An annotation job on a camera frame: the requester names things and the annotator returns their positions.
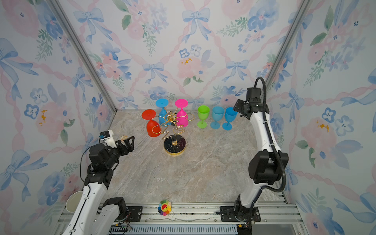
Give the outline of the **teal wine glass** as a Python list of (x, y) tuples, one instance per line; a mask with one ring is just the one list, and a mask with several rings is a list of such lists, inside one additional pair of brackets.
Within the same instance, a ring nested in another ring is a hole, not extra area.
[(220, 106), (216, 106), (212, 109), (212, 118), (213, 118), (213, 122), (211, 123), (212, 129), (220, 128), (219, 121), (223, 118), (224, 112), (225, 112), (224, 108)]

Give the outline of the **red wine glass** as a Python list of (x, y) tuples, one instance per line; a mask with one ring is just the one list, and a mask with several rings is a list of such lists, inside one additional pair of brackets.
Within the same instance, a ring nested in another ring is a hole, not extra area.
[(154, 120), (156, 117), (156, 112), (152, 109), (148, 109), (143, 111), (142, 118), (147, 120), (148, 123), (146, 125), (147, 133), (150, 137), (158, 137), (161, 133), (161, 128), (158, 122)]

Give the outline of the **green wine glass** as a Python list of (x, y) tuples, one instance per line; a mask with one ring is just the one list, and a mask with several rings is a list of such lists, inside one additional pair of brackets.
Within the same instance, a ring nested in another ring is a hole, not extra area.
[(201, 105), (198, 108), (198, 117), (200, 121), (198, 122), (197, 126), (201, 129), (207, 127), (206, 119), (209, 117), (210, 108), (206, 105)]

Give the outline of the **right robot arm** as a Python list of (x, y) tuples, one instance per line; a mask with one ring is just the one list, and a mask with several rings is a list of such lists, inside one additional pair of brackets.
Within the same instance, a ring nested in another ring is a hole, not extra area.
[(281, 151), (272, 135), (266, 93), (261, 88), (248, 88), (246, 100), (239, 99), (234, 110), (250, 120), (257, 139), (258, 152), (248, 166), (250, 180), (238, 196), (233, 212), (236, 220), (250, 224), (256, 221), (256, 203), (263, 190), (280, 193), (285, 189), (289, 156)]

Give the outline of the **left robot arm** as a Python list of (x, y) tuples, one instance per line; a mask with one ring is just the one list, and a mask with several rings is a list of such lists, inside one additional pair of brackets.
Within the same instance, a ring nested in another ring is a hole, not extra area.
[(106, 199), (99, 216), (100, 203), (109, 188), (114, 171), (122, 156), (134, 150), (135, 137), (114, 141), (112, 136), (88, 148), (91, 164), (84, 180), (82, 197), (63, 234), (107, 235), (114, 222), (123, 223), (130, 215), (123, 197)]

